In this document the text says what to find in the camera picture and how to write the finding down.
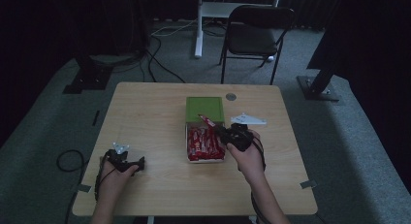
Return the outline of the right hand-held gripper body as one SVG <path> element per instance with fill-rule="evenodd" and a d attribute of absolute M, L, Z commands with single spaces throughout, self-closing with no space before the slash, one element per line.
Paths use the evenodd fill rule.
<path fill-rule="evenodd" d="M 249 125 L 265 125 L 265 119 L 255 117 L 243 112 L 240 115 L 231 118 L 232 124 L 222 133 L 222 143 L 232 144 L 237 150 L 244 152 L 252 145 L 254 136 L 249 131 Z"/>

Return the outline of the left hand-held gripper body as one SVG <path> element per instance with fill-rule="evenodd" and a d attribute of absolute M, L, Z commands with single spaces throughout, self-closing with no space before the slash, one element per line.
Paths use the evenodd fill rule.
<path fill-rule="evenodd" d="M 121 173 L 127 171 L 134 165 L 139 165 L 140 162 L 128 162 L 128 151 L 130 146 L 127 144 L 113 143 L 112 148 L 106 153 L 107 159 L 114 165 L 114 167 Z"/>

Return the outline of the red snack packet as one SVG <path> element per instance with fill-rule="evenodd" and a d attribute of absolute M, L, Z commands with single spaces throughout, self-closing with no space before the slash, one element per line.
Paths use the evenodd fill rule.
<path fill-rule="evenodd" d="M 203 114 L 198 114 L 199 118 L 209 127 L 214 128 L 216 124 Z"/>

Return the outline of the person's left hand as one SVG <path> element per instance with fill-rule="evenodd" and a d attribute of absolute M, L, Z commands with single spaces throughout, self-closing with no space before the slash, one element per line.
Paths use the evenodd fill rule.
<path fill-rule="evenodd" d="M 98 189 L 99 202 L 115 203 L 119 199 L 128 180 L 134 174 L 131 169 L 132 167 L 121 173 L 111 162 L 106 161 L 104 163 L 102 178 Z"/>

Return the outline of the person's right hand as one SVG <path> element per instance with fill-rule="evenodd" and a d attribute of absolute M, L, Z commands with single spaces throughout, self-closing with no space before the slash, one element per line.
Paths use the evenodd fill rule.
<path fill-rule="evenodd" d="M 265 177 L 260 135 L 254 130 L 251 130 L 251 133 L 253 140 L 245 151 L 238 150 L 233 144 L 227 144 L 227 149 L 237 161 L 238 169 L 249 183 Z"/>

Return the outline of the green box lid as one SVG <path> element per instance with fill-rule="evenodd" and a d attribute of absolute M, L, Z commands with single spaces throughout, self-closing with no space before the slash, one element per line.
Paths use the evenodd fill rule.
<path fill-rule="evenodd" d="M 186 121 L 201 122 L 200 114 L 213 122 L 224 122 L 224 110 L 221 97 L 187 97 Z"/>

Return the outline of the black stand base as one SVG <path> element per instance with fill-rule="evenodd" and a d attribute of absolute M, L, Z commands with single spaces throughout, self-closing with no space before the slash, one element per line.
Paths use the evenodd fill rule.
<path fill-rule="evenodd" d="M 83 90 L 105 90 L 113 67 L 96 64 L 88 55 L 77 56 L 79 71 L 71 84 L 67 84 L 64 94 L 81 94 Z"/>

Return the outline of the black folding chair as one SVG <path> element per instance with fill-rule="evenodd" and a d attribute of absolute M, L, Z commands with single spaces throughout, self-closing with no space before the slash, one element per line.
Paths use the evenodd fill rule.
<path fill-rule="evenodd" d="M 227 21 L 219 64 L 221 82 L 225 79 L 228 53 L 233 59 L 261 60 L 262 68 L 270 57 L 275 58 L 269 84 L 273 84 L 284 37 L 293 27 L 295 12 L 290 8 L 240 5 L 232 10 Z"/>

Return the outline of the metal stand with base plate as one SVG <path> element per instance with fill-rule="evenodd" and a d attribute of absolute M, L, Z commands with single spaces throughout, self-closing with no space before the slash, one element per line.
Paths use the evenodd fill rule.
<path fill-rule="evenodd" d="M 339 97 L 331 85 L 332 76 L 344 63 L 341 41 L 338 39 L 337 33 L 337 24 L 331 23 L 308 63 L 308 69 L 319 69 L 317 76 L 297 77 L 306 100 L 339 101 Z"/>

